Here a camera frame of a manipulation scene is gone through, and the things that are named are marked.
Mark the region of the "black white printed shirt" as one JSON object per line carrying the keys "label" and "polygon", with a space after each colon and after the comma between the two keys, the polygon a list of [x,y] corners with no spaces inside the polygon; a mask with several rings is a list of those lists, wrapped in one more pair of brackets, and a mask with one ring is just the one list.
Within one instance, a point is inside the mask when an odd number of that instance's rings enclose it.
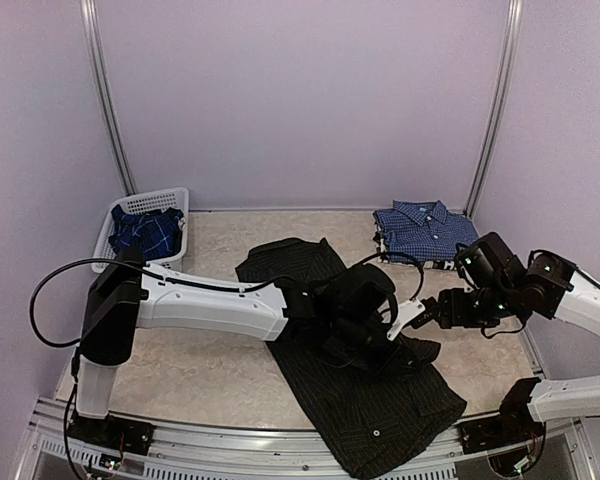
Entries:
{"label": "black white printed shirt", "polygon": [[453,260],[447,261],[422,261],[415,262],[409,261],[411,266],[415,266],[416,268],[429,269],[429,270],[441,270],[441,271],[455,271],[456,264]]}

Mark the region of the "black pinstripe long sleeve shirt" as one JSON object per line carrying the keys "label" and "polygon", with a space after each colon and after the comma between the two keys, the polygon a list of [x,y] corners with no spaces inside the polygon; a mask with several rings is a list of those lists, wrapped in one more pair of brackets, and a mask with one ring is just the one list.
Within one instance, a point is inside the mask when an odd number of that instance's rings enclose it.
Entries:
{"label": "black pinstripe long sleeve shirt", "polygon": [[[236,274],[247,283],[280,275],[310,282],[349,267],[326,240],[287,238],[252,248]],[[466,408],[433,365],[439,343],[404,335],[398,343],[413,349],[420,370],[370,380],[356,364],[332,366],[295,345],[268,345],[300,407],[341,467],[357,479],[384,475],[419,455]]]}

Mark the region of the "blue checked shirt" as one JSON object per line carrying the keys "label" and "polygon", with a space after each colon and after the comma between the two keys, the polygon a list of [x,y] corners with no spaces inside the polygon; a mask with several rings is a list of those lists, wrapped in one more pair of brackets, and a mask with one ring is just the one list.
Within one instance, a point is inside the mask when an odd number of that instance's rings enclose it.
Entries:
{"label": "blue checked shirt", "polygon": [[373,213],[377,237],[389,252],[400,252],[419,262],[452,261],[459,244],[478,239],[473,222],[450,212],[441,201],[393,201]]}

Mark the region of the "white plastic laundry basket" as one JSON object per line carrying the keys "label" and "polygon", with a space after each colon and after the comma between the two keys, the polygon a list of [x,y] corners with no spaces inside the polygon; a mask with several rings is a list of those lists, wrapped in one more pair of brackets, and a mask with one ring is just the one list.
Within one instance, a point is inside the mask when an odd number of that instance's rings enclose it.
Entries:
{"label": "white plastic laundry basket", "polygon": [[93,253],[93,256],[96,258],[112,259],[116,256],[116,253],[108,243],[108,237],[113,233],[111,210],[116,205],[120,205],[124,212],[129,214],[141,214],[156,209],[165,210],[169,207],[179,209],[184,213],[181,251],[172,257],[149,260],[150,262],[158,263],[166,268],[180,271],[182,269],[184,254],[187,252],[189,190],[184,187],[163,189],[124,197],[113,202],[105,215],[96,242]]}

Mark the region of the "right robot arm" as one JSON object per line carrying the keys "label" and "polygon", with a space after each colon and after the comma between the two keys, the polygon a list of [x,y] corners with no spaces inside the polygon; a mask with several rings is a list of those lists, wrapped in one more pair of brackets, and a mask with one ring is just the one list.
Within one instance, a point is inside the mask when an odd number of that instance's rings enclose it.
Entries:
{"label": "right robot arm", "polygon": [[[600,282],[574,262],[537,249],[521,261],[504,240],[490,232],[455,257],[469,291],[454,288],[438,296],[437,322],[443,329],[481,332],[515,317],[522,325],[539,315],[575,325],[600,338]],[[531,422],[600,416],[600,375],[563,381],[526,378],[509,390],[491,426],[503,444],[515,442]]]}

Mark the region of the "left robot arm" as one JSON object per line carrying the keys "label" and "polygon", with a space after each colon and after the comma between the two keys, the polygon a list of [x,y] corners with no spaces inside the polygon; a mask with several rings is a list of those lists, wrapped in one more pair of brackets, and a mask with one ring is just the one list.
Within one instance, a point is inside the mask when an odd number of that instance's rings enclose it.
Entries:
{"label": "left robot arm", "polygon": [[364,259],[325,280],[280,275],[262,283],[192,276],[144,260],[136,248],[114,259],[87,294],[80,336],[41,341],[72,347],[72,397],[82,430],[101,445],[120,434],[109,414],[118,368],[139,329],[179,328],[246,335],[295,345],[332,366],[378,373],[400,350],[401,331],[424,313],[417,298],[399,303],[395,285]]}

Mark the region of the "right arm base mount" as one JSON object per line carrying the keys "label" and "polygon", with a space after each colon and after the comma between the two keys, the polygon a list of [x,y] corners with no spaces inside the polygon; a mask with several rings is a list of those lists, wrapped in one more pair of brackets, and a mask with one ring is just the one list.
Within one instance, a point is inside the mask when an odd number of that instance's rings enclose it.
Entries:
{"label": "right arm base mount", "polygon": [[546,434],[528,408],[538,377],[518,380],[505,395],[494,416],[461,422],[457,428],[464,454],[473,454],[531,440]]}

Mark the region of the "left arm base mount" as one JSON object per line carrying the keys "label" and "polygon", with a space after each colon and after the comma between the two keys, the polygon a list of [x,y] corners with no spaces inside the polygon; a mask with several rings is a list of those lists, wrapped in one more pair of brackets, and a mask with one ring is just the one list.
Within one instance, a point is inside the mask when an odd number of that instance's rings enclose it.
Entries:
{"label": "left arm base mount", "polygon": [[108,415],[92,419],[74,414],[69,420],[68,436],[85,443],[146,456],[153,441],[156,427],[148,422]]}

